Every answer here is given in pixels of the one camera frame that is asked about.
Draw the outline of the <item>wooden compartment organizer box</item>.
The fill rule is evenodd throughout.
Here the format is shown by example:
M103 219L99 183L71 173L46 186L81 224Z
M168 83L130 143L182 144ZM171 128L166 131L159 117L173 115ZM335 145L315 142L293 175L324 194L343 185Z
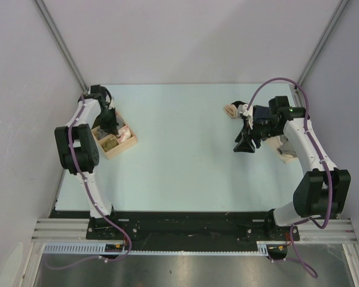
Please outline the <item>wooden compartment organizer box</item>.
M117 126L117 133L118 133L118 130L120 128L122 128L123 126L128 126L128 128L130 128L130 125L127 124L127 122L125 122L124 118L120 115L120 113L118 111L115 112L116 113L116 117L117 117L117 123L118 123L118 126ZM137 137L136 137L136 134L133 132L133 130L130 128L131 132L132 132L132 137L130 139L128 139L127 141L123 142L123 143L119 143L118 142L118 146L115 147L114 149L108 151L108 152L105 152L102 148L102 144L109 138L116 138L117 139L117 134L114 135L112 133L109 133L106 137L104 137L103 139L101 140L97 140L96 138L96 131L97 129L100 129L100 125L99 125L99 117L97 117L95 119L95 122L92 126L92 135L95 139L95 142L97 143L98 145L98 148L99 148L99 151L101 153L104 154L104 156L110 160L116 156L118 156L119 154L125 152L127 149L133 147L134 145L137 144L138 140L137 140Z

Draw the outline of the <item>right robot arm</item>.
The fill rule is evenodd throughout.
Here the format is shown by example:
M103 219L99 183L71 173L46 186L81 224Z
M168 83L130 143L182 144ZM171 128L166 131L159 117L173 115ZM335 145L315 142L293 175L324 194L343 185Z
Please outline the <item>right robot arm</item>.
M285 234L285 226L324 217L318 228L326 228L329 219L342 213L351 175L339 169L322 148L312 122L303 107L292 107L286 96L277 96L268 106L249 106L236 101L225 107L232 118L241 118L243 127L235 139L234 152L254 153L263 142L284 137L298 159L303 178L290 203L273 210L273 219L264 224L271 240Z

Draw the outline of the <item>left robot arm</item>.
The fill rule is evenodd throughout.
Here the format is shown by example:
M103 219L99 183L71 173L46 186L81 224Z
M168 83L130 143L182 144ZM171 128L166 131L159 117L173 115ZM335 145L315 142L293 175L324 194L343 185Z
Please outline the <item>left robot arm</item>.
M92 133L95 123L107 134L118 133L113 98L101 85L90 86L80 96L72 118L66 125L55 128L54 137L61 166L82 186L90 204L90 216L103 218L111 215L113 207L96 179L100 153Z

